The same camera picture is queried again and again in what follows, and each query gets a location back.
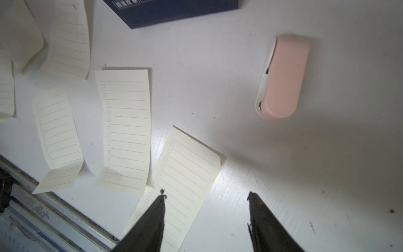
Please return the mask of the navy blue paper bag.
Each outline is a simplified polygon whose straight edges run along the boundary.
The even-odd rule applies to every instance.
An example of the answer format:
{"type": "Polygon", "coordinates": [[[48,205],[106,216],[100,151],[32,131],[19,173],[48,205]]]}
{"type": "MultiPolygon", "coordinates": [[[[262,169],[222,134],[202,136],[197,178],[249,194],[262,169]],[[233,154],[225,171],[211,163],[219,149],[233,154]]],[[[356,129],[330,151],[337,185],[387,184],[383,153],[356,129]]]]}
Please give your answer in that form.
{"type": "Polygon", "coordinates": [[[141,28],[239,7],[238,0],[121,0],[104,2],[131,28],[141,28]]]}

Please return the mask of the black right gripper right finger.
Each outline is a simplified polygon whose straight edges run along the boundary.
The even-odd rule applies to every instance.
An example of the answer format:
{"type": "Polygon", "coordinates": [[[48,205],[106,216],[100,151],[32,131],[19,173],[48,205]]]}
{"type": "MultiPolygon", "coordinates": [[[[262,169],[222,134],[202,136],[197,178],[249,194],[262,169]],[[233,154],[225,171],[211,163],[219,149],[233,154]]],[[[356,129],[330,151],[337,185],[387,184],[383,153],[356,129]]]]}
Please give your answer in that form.
{"type": "Polygon", "coordinates": [[[304,252],[257,193],[250,192],[250,234],[255,252],[304,252]]]}

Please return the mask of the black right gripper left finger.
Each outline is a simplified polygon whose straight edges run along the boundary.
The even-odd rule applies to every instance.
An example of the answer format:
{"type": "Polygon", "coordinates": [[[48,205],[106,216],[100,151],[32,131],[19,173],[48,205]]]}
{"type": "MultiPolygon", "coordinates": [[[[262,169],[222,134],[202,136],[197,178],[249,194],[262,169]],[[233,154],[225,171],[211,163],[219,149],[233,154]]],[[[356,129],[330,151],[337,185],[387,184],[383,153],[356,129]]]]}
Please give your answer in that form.
{"type": "Polygon", "coordinates": [[[164,192],[164,189],[160,190],[160,195],[112,252],[159,252],[161,250],[167,198],[164,192]]]}

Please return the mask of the pink stapler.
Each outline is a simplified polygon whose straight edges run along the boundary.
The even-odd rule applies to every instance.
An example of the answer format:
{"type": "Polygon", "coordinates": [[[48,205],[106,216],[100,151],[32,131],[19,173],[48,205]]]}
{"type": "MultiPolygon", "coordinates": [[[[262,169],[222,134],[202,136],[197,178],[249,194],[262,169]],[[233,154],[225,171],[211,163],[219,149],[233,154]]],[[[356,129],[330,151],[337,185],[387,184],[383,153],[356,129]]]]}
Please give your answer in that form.
{"type": "Polygon", "coordinates": [[[298,107],[311,48],[308,37],[279,35],[267,55],[255,102],[259,117],[281,120],[298,107]]]}

